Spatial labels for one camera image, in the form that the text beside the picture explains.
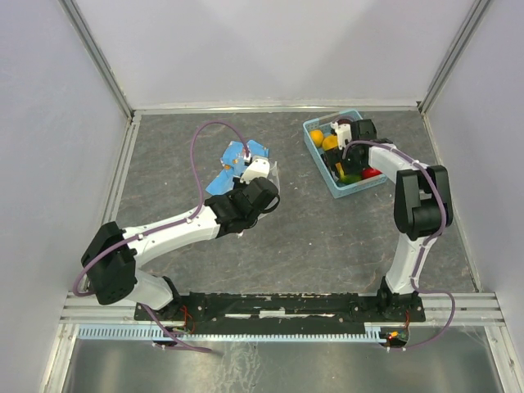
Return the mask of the light blue plastic basket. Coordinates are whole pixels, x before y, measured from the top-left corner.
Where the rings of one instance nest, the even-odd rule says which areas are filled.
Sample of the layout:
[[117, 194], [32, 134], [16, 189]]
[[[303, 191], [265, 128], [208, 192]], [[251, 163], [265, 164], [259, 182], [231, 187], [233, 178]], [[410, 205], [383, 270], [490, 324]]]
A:
[[312, 156], [314, 163], [316, 164], [319, 173], [326, 183], [329, 192], [335, 199], [347, 197], [351, 194], [355, 194], [356, 192], [361, 192], [371, 187], [376, 187], [378, 185], [384, 184], [387, 180], [387, 177], [384, 174], [379, 174], [372, 176], [371, 178], [362, 179], [356, 183], [344, 184], [341, 183], [334, 173], [327, 167], [327, 164], [324, 160], [324, 150], [321, 147], [316, 147], [314, 140], [310, 137], [310, 132], [318, 129], [323, 133], [324, 136], [328, 136], [331, 134], [332, 130], [330, 123], [340, 118], [348, 120], [361, 120], [362, 116], [356, 109], [350, 108], [317, 117], [312, 120], [306, 120], [303, 123], [305, 146]]

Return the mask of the green orange mango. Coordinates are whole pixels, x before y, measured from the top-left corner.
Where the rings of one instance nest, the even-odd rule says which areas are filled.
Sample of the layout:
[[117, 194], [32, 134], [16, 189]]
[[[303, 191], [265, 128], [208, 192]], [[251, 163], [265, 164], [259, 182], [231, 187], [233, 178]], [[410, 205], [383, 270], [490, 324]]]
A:
[[336, 169], [337, 169], [337, 177], [340, 183], [352, 184], [352, 183], [357, 183], [362, 180], [360, 173], [353, 174], [350, 172], [346, 172], [343, 166], [341, 165], [341, 163], [336, 164]]

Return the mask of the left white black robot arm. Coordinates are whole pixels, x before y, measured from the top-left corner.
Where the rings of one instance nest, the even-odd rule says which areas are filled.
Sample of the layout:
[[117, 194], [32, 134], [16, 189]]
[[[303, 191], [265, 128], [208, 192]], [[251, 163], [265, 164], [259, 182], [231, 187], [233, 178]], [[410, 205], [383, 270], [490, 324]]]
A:
[[174, 284], [167, 277], [145, 273], [142, 266], [196, 242], [240, 234], [274, 211], [279, 202], [278, 187], [258, 177], [208, 198], [201, 207], [156, 223], [128, 228], [114, 221], [103, 224], [81, 258], [89, 294], [95, 295], [99, 305], [131, 300], [172, 319], [181, 310]]

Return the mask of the yellow round fruit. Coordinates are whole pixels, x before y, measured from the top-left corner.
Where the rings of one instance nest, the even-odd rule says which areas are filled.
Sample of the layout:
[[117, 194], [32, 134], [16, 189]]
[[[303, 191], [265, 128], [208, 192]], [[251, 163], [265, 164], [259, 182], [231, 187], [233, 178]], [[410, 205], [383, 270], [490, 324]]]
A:
[[324, 151], [331, 151], [333, 149], [338, 150], [338, 139], [336, 135], [328, 135], [324, 138], [322, 143], [322, 149]]

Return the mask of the bright red apple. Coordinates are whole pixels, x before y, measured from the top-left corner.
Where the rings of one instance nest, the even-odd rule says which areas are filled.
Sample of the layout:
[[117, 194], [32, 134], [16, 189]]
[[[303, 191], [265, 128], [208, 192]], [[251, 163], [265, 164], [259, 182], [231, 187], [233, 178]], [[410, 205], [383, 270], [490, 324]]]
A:
[[368, 178], [373, 178], [373, 177], [379, 176], [381, 174], [382, 174], [382, 172], [380, 170], [377, 170], [377, 169], [374, 169], [374, 168], [366, 168], [366, 169], [364, 169], [362, 171], [361, 178], [362, 178], [362, 180], [365, 180], [365, 179], [368, 179]]

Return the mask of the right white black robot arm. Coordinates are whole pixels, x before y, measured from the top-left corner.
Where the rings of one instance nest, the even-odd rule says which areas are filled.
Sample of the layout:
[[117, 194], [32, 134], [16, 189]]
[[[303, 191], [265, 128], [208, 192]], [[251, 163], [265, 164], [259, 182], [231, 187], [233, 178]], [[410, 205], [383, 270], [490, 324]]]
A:
[[415, 160], [388, 139], [378, 139], [371, 120], [339, 118], [330, 128], [322, 149], [327, 167], [339, 178], [375, 169], [395, 185], [393, 215], [400, 237], [375, 301], [379, 316], [394, 320], [417, 296], [427, 254], [452, 224], [448, 172], [442, 165]]

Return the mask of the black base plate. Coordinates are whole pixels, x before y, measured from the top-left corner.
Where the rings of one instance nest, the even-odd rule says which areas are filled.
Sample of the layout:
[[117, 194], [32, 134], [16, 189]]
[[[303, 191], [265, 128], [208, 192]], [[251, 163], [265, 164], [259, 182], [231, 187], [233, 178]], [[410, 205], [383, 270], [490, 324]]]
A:
[[164, 323], [189, 323], [192, 333], [363, 333], [365, 323], [424, 322], [422, 299], [331, 294], [226, 294], [192, 292], [155, 312]]

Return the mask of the small yellow lemon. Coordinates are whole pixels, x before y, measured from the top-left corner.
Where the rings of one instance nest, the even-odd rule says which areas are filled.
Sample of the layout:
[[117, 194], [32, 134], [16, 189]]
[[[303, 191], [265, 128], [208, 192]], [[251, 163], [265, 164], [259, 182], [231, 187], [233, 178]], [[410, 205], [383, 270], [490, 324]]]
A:
[[320, 129], [313, 129], [309, 132], [309, 136], [317, 148], [321, 148], [324, 141], [324, 134]]

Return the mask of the clear dotted zip bag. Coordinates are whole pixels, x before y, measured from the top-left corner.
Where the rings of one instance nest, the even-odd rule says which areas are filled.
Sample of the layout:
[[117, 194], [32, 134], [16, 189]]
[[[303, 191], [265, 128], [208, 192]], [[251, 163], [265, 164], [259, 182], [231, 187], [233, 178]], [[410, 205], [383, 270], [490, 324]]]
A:
[[[269, 161], [270, 163], [270, 173], [269, 176], [266, 178], [268, 179], [276, 188], [278, 191], [280, 191], [280, 182], [279, 182], [279, 175], [278, 175], [278, 163], [277, 161]], [[240, 176], [234, 178], [234, 185], [235, 188], [244, 189], [248, 184], [240, 183]], [[272, 201], [269, 203], [269, 205], [260, 213], [260, 214], [266, 214], [268, 215], [272, 211], [274, 211], [280, 202], [280, 196], [276, 196]]]

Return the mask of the blue patterned cloth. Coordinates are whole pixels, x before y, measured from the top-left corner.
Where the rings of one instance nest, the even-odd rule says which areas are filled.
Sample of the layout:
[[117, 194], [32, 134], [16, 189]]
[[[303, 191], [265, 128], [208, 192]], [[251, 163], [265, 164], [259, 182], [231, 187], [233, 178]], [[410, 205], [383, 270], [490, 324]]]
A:
[[233, 190], [234, 178], [241, 175], [242, 170], [250, 163], [252, 156], [263, 156], [269, 158], [269, 149], [254, 140], [249, 140], [247, 148], [241, 142], [230, 142], [220, 163], [222, 170], [214, 180], [206, 187], [211, 196], [222, 195]]

